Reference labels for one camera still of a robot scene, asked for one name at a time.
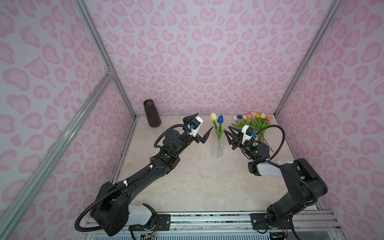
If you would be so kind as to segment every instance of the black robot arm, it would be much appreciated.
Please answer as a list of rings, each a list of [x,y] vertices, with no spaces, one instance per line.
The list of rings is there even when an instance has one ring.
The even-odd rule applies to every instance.
[[[179,154],[193,141],[206,142],[212,128],[200,137],[197,132],[203,120],[197,115],[196,113],[185,117],[183,124],[173,125],[159,136],[154,147],[160,148],[160,151],[149,159],[150,163],[146,167],[123,181],[103,184],[96,201],[77,218],[75,229],[80,232],[103,229],[109,236],[113,236],[126,225],[139,224],[147,229],[153,228],[157,212],[146,204],[140,207],[129,206],[129,204],[152,182],[172,171],[180,161]],[[175,130],[177,127],[182,127],[184,132],[180,134]],[[163,137],[165,137],[163,146],[159,146],[158,143]],[[99,227],[84,228],[79,225],[89,211],[90,216],[100,225]]]
[[[255,140],[257,134],[270,127],[279,128],[283,134],[281,144],[272,156],[269,155],[267,145]],[[251,160],[248,163],[251,174],[284,178],[288,192],[267,208],[265,218],[271,228],[281,227],[284,221],[291,219],[306,207],[316,204],[318,197],[327,193],[326,184],[305,159],[300,158],[282,165],[271,162],[285,140],[284,130],[280,126],[269,125],[259,132],[254,132],[254,129],[247,125],[242,130],[230,126],[229,130],[225,131],[228,142],[232,145],[232,149],[239,147],[241,152]]]

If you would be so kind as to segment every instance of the clear vase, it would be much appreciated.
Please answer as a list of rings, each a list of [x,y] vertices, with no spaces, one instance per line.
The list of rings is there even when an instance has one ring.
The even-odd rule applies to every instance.
[[[225,144],[225,140],[226,140],[225,138],[223,138],[223,135],[221,136],[221,139],[219,139],[217,137],[216,133],[214,134],[214,139],[213,139],[212,145],[211,145],[211,155],[213,157],[218,158],[218,157],[223,156],[224,144]]]

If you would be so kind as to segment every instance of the black cup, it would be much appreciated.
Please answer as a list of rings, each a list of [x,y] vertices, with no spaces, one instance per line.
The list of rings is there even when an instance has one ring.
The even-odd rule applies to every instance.
[[[144,101],[144,110],[147,116],[148,124],[151,127],[158,127],[161,124],[159,113],[156,109],[153,100],[148,99]]]

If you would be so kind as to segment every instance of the wall panel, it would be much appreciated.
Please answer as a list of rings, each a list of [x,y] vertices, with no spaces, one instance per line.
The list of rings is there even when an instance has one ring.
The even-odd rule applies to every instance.
[[[279,123],[328,186],[348,240],[382,239],[384,4],[346,0]]]
[[[136,114],[274,112],[331,4],[85,2]]]
[[[1,218],[106,68],[71,0],[0,6]]]
[[[131,123],[110,83],[10,239],[77,239],[74,221],[109,181]]]

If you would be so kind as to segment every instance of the beige tabletop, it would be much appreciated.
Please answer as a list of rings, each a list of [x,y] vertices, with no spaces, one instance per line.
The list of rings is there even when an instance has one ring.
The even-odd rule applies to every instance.
[[[183,117],[161,116],[162,124],[156,128],[148,125],[145,116],[140,117],[119,180],[145,167],[149,158],[159,151],[153,147],[154,141],[170,126],[182,123]],[[199,135],[203,136],[213,124],[209,115],[200,117],[204,123],[199,129]],[[232,122],[232,115],[225,115],[223,127]],[[277,124],[274,117],[272,124]],[[205,144],[193,142],[180,154],[181,160],[176,168],[144,189],[131,204],[146,203],[158,212],[265,211],[287,192],[282,178],[250,174],[249,160],[239,148],[232,150],[226,139],[223,156],[212,157],[210,148],[213,136],[212,131]],[[278,128],[267,129],[264,137],[273,150],[281,142]],[[273,162],[292,160],[292,153],[284,143]]]

